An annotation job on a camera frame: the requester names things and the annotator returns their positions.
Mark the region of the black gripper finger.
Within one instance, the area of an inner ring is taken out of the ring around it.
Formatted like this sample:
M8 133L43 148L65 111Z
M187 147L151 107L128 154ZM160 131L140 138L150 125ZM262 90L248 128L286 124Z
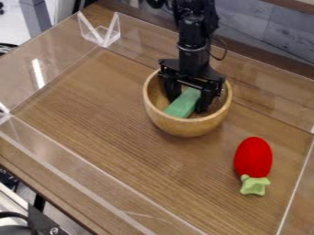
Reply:
M166 75L164 80L164 90L168 100L172 102L178 96L182 94L182 85L178 83L178 80Z
M207 110L215 98L220 97L222 90L220 84L208 84L202 88L202 94L195 105L196 113L202 113Z

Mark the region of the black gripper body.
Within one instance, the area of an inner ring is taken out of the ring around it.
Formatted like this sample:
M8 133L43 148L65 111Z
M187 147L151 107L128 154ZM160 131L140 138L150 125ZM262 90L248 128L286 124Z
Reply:
M176 59L160 59L158 76L166 75L178 80L180 85L202 90L208 84L223 86L226 78L210 65L210 49L204 44L196 49L178 46L179 57Z

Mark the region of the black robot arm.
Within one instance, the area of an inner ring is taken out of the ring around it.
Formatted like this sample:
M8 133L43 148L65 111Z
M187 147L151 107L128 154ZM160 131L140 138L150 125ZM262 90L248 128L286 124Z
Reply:
M176 59L160 59L158 76L172 102L182 86L200 92L195 111L204 112L220 96L226 77L210 65L211 40L219 17L215 0L172 0L172 17L178 29Z

